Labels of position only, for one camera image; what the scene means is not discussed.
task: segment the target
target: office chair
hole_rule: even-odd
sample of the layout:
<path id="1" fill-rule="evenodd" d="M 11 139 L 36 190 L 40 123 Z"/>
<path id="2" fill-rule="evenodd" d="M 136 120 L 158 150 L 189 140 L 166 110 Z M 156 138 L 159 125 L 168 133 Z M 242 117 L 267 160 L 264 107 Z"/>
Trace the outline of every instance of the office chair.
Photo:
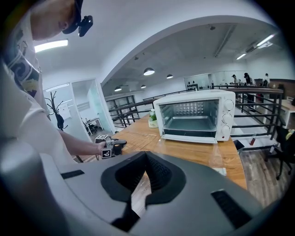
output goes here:
<path id="1" fill-rule="evenodd" d="M 290 163 L 295 163 L 295 133 L 293 133 L 289 139 L 286 140 L 286 135 L 288 134 L 288 129 L 283 128 L 283 125 L 286 125 L 285 122 L 279 117 L 281 122 L 280 126 L 276 127 L 277 131 L 277 142 L 279 142 L 280 148 L 275 147 L 276 154 L 267 155 L 265 161 L 268 161 L 269 158 L 279 158 L 280 160 L 280 173 L 276 177 L 277 180 L 280 179 L 283 170 L 283 163 L 285 162 L 287 166 L 290 168 L 288 174 L 291 174 L 292 167 Z"/>

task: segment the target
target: wooden floor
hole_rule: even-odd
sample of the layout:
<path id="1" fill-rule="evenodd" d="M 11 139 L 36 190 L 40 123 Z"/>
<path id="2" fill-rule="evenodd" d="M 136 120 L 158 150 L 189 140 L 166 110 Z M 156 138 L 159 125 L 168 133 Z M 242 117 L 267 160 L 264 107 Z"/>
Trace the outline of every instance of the wooden floor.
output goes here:
<path id="1" fill-rule="evenodd" d="M 245 172 L 248 191 L 262 204 L 268 206 L 273 201 L 281 198 L 289 186 L 291 176 L 289 168 L 283 165 L 283 173 L 280 180 L 276 180 L 280 163 L 278 159 L 264 161 L 269 150 L 243 151 L 240 158 Z M 95 156 L 81 156 L 84 162 L 96 161 Z M 150 181 L 145 173 L 137 188 L 131 196 L 132 209 L 141 217 L 145 213 L 145 198 L 151 194 Z"/>

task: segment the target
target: bottle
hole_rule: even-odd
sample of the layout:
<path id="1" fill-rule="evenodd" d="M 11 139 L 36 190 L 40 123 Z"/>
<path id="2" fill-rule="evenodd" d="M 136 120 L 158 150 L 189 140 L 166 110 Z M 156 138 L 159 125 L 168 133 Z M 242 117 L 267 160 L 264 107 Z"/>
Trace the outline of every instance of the bottle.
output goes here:
<path id="1" fill-rule="evenodd" d="M 256 139 L 256 133 L 252 135 L 252 139 L 250 141 L 250 146 L 253 146 L 255 139 Z"/>

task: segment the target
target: white toaster oven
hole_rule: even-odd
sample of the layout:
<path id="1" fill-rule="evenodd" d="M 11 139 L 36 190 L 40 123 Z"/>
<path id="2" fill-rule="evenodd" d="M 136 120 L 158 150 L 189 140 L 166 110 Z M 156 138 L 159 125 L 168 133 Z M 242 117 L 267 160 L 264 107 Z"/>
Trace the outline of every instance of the white toaster oven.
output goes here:
<path id="1" fill-rule="evenodd" d="M 227 141 L 233 124 L 236 95 L 212 89 L 169 95 L 153 102 L 164 139 L 217 143 Z"/>

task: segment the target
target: ceiling light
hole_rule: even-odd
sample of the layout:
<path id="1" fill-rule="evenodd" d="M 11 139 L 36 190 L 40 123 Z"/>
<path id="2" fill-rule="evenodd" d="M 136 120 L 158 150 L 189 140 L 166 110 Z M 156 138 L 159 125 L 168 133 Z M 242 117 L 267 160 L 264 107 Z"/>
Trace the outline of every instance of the ceiling light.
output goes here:
<path id="1" fill-rule="evenodd" d="M 261 46 L 262 44 L 264 44 L 265 42 L 269 41 L 274 35 L 269 35 L 267 38 L 265 38 L 264 40 L 262 40 L 259 44 L 257 44 L 257 46 Z"/>
<path id="2" fill-rule="evenodd" d="M 35 46 L 35 52 L 38 53 L 40 51 L 46 50 L 46 49 L 51 49 L 54 47 L 62 47 L 62 46 L 67 46 L 68 45 L 68 40 L 59 40 L 59 41 L 53 41 L 53 42 L 47 42 L 38 46 Z"/>
<path id="3" fill-rule="evenodd" d="M 146 68 L 145 70 L 144 70 L 144 72 L 143 72 L 143 74 L 145 75 L 145 76 L 149 76 L 149 75 L 152 75 L 152 74 L 154 74 L 155 73 L 155 71 L 152 69 L 152 68 Z"/>
<path id="4" fill-rule="evenodd" d="M 243 56 L 245 56 L 246 54 L 244 53 L 244 54 L 242 54 L 241 56 L 239 56 L 238 58 L 237 58 L 237 60 L 238 59 L 241 59 Z"/>
<path id="5" fill-rule="evenodd" d="M 122 90 L 122 89 L 121 89 L 121 87 L 119 87 L 119 86 L 117 86 L 117 87 L 115 88 L 115 92 L 118 92 L 118 91 L 120 91 L 120 90 Z"/>
<path id="6" fill-rule="evenodd" d="M 53 87 L 53 88 L 46 89 L 45 91 L 46 91 L 46 92 L 50 92 L 50 91 L 52 91 L 52 90 L 60 89 L 60 88 L 66 87 L 66 86 L 69 86 L 69 84 L 66 83 L 66 84 L 62 84 L 62 85 L 59 85 L 59 86 L 55 86 L 55 87 Z"/>

